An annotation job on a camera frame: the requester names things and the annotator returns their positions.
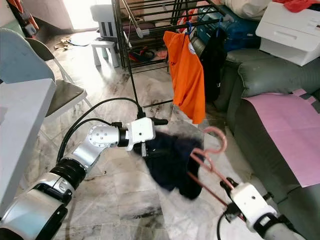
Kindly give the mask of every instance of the white printer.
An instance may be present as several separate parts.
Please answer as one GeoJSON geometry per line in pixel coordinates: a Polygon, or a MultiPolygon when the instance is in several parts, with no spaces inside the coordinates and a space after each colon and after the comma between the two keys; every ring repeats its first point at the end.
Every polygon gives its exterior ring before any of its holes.
{"type": "Polygon", "coordinates": [[[320,11],[294,13],[270,2],[255,34],[260,50],[303,66],[320,56],[320,11]]]}

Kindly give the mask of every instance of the gray sofa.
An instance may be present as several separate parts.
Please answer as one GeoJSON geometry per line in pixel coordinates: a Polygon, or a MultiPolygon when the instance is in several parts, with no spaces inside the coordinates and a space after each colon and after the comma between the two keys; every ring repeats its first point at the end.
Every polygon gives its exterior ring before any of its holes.
{"type": "Polygon", "coordinates": [[[228,53],[220,96],[214,104],[227,112],[227,124],[235,140],[255,174],[274,195],[280,212],[307,240],[319,240],[320,184],[300,186],[255,108],[242,99],[270,92],[288,94],[299,88],[320,100],[320,59],[300,67],[257,49],[240,49],[228,53]]]}

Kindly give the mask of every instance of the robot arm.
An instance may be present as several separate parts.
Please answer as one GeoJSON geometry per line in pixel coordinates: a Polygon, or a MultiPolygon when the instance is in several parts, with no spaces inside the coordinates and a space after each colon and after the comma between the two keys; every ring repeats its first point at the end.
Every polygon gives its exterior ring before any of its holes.
{"type": "Polygon", "coordinates": [[[305,240],[278,218],[277,211],[266,202],[269,196],[262,197],[248,182],[237,184],[231,178],[228,180],[234,185],[233,189],[223,182],[220,185],[232,200],[224,213],[229,222],[241,214],[247,228],[265,240],[305,240]]]}
{"type": "Polygon", "coordinates": [[[75,190],[106,148],[144,143],[156,136],[153,121],[140,118],[126,125],[94,125],[72,153],[16,197],[0,221],[1,240],[50,240],[66,217],[75,190]]]}
{"type": "MultiPolygon", "coordinates": [[[[68,213],[66,206],[72,195],[93,168],[101,152],[111,147],[125,147],[125,150],[130,151],[134,144],[142,143],[141,152],[144,156],[144,142],[155,136],[154,123],[148,117],[128,123],[126,128],[119,125],[94,125],[83,142],[14,199],[0,221],[0,239],[53,239],[68,213]]],[[[225,212],[228,221],[242,214],[249,230],[258,232],[266,240],[304,240],[278,220],[277,212],[253,185],[233,185],[233,189],[221,185],[232,199],[225,212]]]]}

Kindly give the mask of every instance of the pink paper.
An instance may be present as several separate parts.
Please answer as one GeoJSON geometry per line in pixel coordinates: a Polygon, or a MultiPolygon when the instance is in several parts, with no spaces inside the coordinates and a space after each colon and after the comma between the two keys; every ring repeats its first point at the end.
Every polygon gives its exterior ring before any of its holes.
{"type": "Polygon", "coordinates": [[[307,92],[306,92],[304,89],[299,88],[299,89],[297,89],[297,90],[294,90],[292,93],[293,93],[294,95],[296,95],[296,96],[301,96],[301,95],[303,95],[303,94],[306,94],[307,92]]]}
{"type": "Polygon", "coordinates": [[[302,187],[320,183],[320,114],[295,94],[247,97],[302,187]]]}

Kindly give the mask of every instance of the white table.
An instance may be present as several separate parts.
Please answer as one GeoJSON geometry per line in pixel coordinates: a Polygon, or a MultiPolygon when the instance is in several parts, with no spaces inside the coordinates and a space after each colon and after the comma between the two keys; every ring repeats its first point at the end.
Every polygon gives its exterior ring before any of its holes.
{"type": "Polygon", "coordinates": [[[49,78],[0,84],[0,217],[16,194],[55,90],[49,78]]]}

